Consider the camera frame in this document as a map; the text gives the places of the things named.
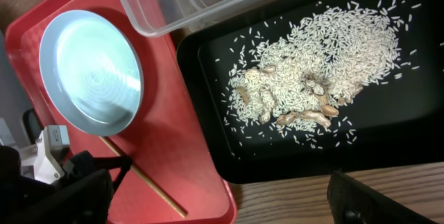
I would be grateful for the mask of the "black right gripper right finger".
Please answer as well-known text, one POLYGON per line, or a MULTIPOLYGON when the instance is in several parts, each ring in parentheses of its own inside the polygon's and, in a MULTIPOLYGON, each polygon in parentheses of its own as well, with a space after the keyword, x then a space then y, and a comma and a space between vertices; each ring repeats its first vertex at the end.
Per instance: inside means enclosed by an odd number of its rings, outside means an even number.
POLYGON ((340 171, 331 174, 327 201, 335 224, 436 224, 340 171))

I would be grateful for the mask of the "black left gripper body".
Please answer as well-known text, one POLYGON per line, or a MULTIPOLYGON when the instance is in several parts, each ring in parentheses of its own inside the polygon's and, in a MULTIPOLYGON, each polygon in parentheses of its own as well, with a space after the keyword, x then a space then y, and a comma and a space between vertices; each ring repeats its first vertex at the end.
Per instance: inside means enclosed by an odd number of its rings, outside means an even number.
POLYGON ((85 150, 65 161, 62 166, 65 175, 55 183, 55 188, 64 189, 92 177, 106 192, 114 193, 132 165, 133 160, 127 155, 93 157, 85 150))

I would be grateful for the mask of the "wooden chopstick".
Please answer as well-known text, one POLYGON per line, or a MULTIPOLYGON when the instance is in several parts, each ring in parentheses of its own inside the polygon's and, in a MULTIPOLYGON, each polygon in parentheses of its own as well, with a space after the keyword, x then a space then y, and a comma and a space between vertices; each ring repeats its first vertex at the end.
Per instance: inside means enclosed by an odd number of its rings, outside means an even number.
MULTIPOLYGON (((114 145, 112 141, 108 137, 99 136, 100 140, 111 149, 116 155, 124 156, 125 153, 119 149, 118 146, 114 145)), ((179 214, 182 218, 187 217, 187 212, 172 198, 168 196, 167 193, 163 192, 161 188, 159 188, 154 181, 152 181, 135 163, 132 163, 130 166, 131 170, 139 176, 164 202, 166 202, 170 208, 172 208, 177 214, 179 214)))

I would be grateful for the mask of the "rice and food scraps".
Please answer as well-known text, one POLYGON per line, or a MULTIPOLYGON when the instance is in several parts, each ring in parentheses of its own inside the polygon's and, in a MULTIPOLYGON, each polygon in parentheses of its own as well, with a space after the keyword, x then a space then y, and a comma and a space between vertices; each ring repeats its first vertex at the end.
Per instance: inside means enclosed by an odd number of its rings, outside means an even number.
POLYGON ((211 41, 212 88, 223 129, 240 146, 290 138, 321 149, 354 144, 346 108, 371 85, 402 77, 401 36, 424 0, 318 1, 211 41))

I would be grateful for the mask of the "large light blue plate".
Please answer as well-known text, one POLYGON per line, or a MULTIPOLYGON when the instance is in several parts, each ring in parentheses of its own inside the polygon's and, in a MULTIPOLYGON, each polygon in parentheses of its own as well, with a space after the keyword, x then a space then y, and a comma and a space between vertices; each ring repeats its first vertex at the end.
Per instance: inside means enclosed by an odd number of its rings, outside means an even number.
POLYGON ((39 68, 56 110, 88 134, 120 133, 142 104, 144 75, 135 48, 94 12, 69 10, 50 21, 40 41, 39 68))

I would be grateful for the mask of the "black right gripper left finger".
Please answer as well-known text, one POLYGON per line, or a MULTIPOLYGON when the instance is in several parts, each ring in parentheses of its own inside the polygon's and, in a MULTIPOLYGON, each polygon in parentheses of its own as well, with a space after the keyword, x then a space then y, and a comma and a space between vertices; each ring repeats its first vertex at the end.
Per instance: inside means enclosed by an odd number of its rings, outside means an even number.
POLYGON ((92 177, 57 190, 18 174, 3 174, 1 222, 106 223, 112 195, 92 177))

